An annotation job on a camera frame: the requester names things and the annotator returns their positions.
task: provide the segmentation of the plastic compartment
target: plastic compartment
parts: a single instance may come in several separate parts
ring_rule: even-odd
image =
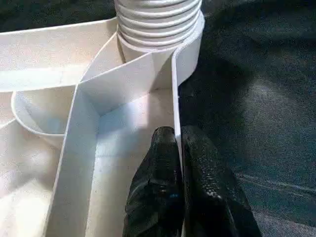
[[[14,119],[11,110],[11,92],[0,93],[0,128]]]
[[[60,151],[16,120],[0,129],[0,236],[39,237]]]
[[[78,83],[116,18],[0,34],[0,91],[42,89]]]
[[[171,83],[154,86],[154,65],[148,53],[79,84],[47,237],[122,234],[129,185],[152,133],[159,126],[174,126]]]
[[[18,91],[12,94],[12,111],[30,132],[61,148],[75,87]]]

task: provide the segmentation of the dark cloth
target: dark cloth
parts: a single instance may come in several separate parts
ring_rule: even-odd
[[[204,1],[197,69],[179,87],[181,125],[226,159],[264,236],[316,236],[315,4]]]

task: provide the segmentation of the white plastic divider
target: white plastic divider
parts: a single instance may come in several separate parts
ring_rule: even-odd
[[[0,128],[2,128],[12,119],[14,119],[14,115],[11,109],[11,96],[11,92],[0,92]]]
[[[60,151],[15,119],[0,128],[0,236],[40,236]]]
[[[0,33],[0,91],[78,83],[117,29],[116,18]]]
[[[174,133],[178,143],[180,153],[180,163],[182,167],[182,145],[181,145],[181,124],[179,114],[178,86],[184,82],[194,72],[198,63],[199,48],[202,39],[205,20],[200,12],[199,21],[194,34],[186,39],[172,55],[172,95],[174,112]]]
[[[66,86],[14,92],[12,112],[24,128],[60,149],[74,89]]]
[[[124,63],[124,54],[115,32],[97,53],[81,81],[89,80]]]

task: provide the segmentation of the threaded white pipe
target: threaded white pipe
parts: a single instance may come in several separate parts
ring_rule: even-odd
[[[131,45],[168,48],[193,32],[202,0],[115,0],[118,32]]]

